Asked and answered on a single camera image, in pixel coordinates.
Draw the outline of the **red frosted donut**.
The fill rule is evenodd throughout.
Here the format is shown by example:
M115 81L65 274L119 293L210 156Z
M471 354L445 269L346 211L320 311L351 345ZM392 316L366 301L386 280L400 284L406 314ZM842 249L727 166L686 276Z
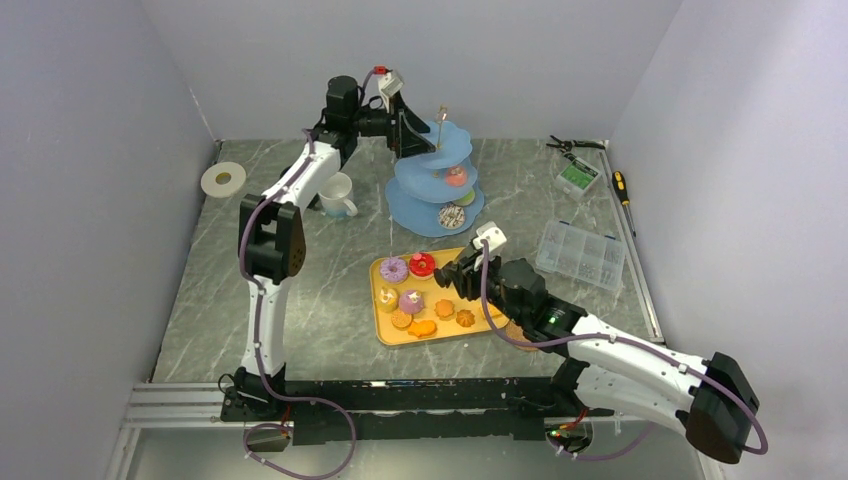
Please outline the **red frosted donut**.
M416 252L408 260L409 275L418 280L427 280L433 277L437 268L437 262L433 255L426 252Z

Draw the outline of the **green frosted donut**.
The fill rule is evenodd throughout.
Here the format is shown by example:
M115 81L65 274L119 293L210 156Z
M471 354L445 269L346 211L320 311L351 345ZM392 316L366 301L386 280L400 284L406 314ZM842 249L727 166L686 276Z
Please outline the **green frosted donut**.
M454 200L453 203L460 206L460 207L467 207L474 202L475 197L476 197L476 191L474 189L471 189L464 196Z

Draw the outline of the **purple sprinkled donut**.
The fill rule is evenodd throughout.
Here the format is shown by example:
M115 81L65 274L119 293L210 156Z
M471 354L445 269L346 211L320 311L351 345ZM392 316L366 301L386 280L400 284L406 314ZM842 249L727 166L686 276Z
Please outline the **purple sprinkled donut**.
M401 257L387 257L378 268L380 277L389 284L401 284L409 276L407 262Z

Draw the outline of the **blue three-tier cake stand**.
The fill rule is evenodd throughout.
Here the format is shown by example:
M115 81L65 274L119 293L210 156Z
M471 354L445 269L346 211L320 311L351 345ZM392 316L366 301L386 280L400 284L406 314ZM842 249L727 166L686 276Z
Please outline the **blue three-tier cake stand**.
M431 133L427 138L436 145L434 153L402 158L395 162L394 176L385 187L393 221L416 235L439 238L469 229L482 212L485 197L479 187L479 172L472 165L473 146L470 133L448 119L449 109L442 105L435 118L427 121ZM447 185L445 171L461 165L467 169L468 182L459 188ZM438 223L438 212L447 203L476 191L474 202L465 208L466 222L456 230Z

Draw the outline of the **yellow cupcake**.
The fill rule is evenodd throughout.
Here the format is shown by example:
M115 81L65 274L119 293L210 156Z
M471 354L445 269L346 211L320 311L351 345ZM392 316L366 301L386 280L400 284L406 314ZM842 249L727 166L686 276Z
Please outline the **yellow cupcake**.
M398 291L389 286L382 286L375 296L376 307L380 312L392 313L398 309Z

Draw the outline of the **white and blue mug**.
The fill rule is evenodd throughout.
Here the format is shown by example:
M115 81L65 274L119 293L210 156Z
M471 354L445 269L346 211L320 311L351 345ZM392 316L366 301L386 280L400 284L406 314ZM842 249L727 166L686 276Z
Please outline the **white and blue mug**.
M359 214L353 201L353 182L345 173L332 175L318 191L318 197L326 216L346 218Z

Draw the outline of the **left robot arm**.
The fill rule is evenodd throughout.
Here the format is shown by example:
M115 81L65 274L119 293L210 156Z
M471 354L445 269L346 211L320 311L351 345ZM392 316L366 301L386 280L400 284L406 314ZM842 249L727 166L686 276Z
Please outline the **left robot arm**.
M366 97L368 83L351 76L329 80L318 121L306 129L300 156L272 186L240 203L238 263L249 288L248 340L233 375L237 395L264 420L287 406L282 353L286 302L293 278L306 259L302 215L319 190L339 173L362 137L382 137L396 158L433 153L430 128L403 100L402 76L375 66L377 107Z

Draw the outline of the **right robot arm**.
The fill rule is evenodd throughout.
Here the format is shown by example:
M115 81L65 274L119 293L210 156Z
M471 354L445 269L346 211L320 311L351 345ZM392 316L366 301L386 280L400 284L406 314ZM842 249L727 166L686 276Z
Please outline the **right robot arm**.
M486 317L498 310L516 323L522 346L562 357L550 391L560 413L585 408L637 416L725 464L768 452L760 401L735 358L685 354L623 332L550 293L526 259L502 261L487 241L468 245L435 269L434 279L463 299L481 301Z

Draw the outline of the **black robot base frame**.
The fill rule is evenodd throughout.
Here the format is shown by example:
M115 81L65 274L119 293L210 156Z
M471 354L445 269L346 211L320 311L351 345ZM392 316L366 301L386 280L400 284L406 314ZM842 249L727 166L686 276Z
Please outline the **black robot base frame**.
M547 377L319 381L278 374L272 393L244 369L229 380L223 422L285 424L297 446L351 438L536 441L558 421L589 412Z

